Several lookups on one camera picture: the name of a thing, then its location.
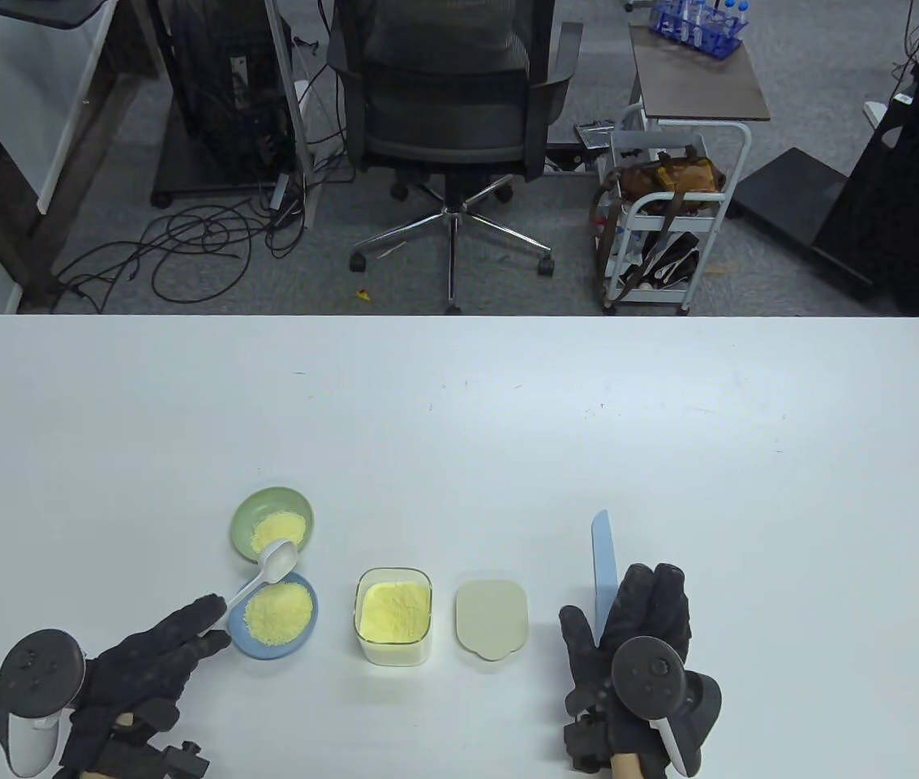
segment green bowl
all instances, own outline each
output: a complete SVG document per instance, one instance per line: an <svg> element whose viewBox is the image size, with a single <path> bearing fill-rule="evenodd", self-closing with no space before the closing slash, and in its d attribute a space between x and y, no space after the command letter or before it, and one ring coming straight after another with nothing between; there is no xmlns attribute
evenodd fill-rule
<svg viewBox="0 0 919 779"><path fill-rule="evenodd" d="M258 556L252 544L254 529L266 516L280 511L292 511L304 517L304 537L297 552L304 549L315 527L315 512L311 511L311 504L295 489L268 487L242 501L232 517L229 535L236 552L256 563Z"/></svg>

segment test tube rack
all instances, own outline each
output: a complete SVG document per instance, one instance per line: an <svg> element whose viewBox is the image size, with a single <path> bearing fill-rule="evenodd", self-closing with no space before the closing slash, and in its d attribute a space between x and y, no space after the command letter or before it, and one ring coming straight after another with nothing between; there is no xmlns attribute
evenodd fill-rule
<svg viewBox="0 0 919 779"><path fill-rule="evenodd" d="M651 10L654 33L715 59L726 59L741 47L741 31L747 26L735 12L703 0L657 0Z"/></svg>

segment yellow powder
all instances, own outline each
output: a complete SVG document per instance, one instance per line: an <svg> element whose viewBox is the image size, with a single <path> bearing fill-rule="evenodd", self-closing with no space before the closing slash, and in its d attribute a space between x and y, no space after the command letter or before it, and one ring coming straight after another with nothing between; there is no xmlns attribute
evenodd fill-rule
<svg viewBox="0 0 919 779"><path fill-rule="evenodd" d="M260 555L265 546L281 538L293 541L299 547L306 531L307 523L303 516L293 511L277 511L256 524L254 535L251 536L251 547L255 555Z"/></svg>
<svg viewBox="0 0 919 779"><path fill-rule="evenodd" d="M268 646L289 644L311 622L311 593L298 583L264 587L251 598L243 619L252 637Z"/></svg>
<svg viewBox="0 0 919 779"><path fill-rule="evenodd" d="M416 582L375 583L362 600L359 634L377 644L419 641L430 626L430 590Z"/></svg>

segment floor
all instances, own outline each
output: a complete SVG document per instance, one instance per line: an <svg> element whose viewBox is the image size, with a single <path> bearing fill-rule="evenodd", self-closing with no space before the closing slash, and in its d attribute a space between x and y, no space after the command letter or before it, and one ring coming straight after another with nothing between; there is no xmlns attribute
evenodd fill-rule
<svg viewBox="0 0 919 779"><path fill-rule="evenodd" d="M297 36L325 41L315 3L282 3ZM863 101L888 97L890 70L901 60L908 0L759 0L745 34L773 120L753 127L748 172L796 145L847 174L870 137ZM626 22L618 0L556 0L556 22L585 24L578 73L551 138L571 136L575 122L612 118L627 102L633 78ZM317 57L306 57L310 71ZM332 79L323 75L315 92L333 103ZM140 90L122 121L105 163L81 205L56 271L74 257L109 242L134 240L161 212L148 205L159 157L170 89L159 82ZM311 133L336 129L311 105ZM336 141L320 146L333 151ZM723 165L722 138L711 144ZM363 237L406 222L427 210L419 194L405 203L386 196L385 171L360 174L352 184L321 187L311 204L314 223L285 259L261 241L251 263L228 293L183 305L161 300L148 279L157 257L141 263L136 278L121 278L105 310L118 314L438 314L444 309L445 241L426 238L371 260L365 275L347 270L350 246ZM508 204L492 203L490 216L552 245L556 275L538 278L535 258L513 246L489 243L465 227L460 244L458 292L464 312L486 315L594 315L599 302L591 283L586 207L589 178L544 177L515 187ZM185 208L188 201L174 204ZM124 248L96 253L77 266L98 270L124 256ZM239 273L240 260L188 256L170 260L159 287L169 297L193 299L221 289ZM94 282L101 293L103 282ZM84 298L68 295L59 312L89 312ZM671 308L626 307L625 314L671 314ZM822 269L760 236L747 224L726 222L693 305L698 316L856 316L894 312L882 300L863 304L833 285Z"/></svg>

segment gloved hand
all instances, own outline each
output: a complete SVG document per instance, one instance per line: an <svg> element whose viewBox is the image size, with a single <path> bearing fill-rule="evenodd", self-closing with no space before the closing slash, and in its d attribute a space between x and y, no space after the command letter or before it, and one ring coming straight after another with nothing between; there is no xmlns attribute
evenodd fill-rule
<svg viewBox="0 0 919 779"><path fill-rule="evenodd" d="M684 581L681 569L674 565L662 564L656 571L642 564L631 566L618 587L599 647L581 609L573 605L560 609L560 631L574 680L574 690L564 704L571 717L586 712L564 728L565 742L570 750L575 739L593 730L605 734L604 745L592 757L575 758L575 768L595 773L613 755L636 754L645 775L660 771L663 776L670 760L660 735L619 701L611 682L611 663L618 647L639 635L661 639L686 660L690 633Z"/></svg>
<svg viewBox="0 0 919 779"><path fill-rule="evenodd" d="M223 613L225 598L204 595L150 631L129 635L88 661L76 711L70 715L70 737L62 750L59 764L63 768L58 776L74 776L92 768L122 713L154 699L177 701L200 660L229 646L229 634L209 630Z"/></svg>

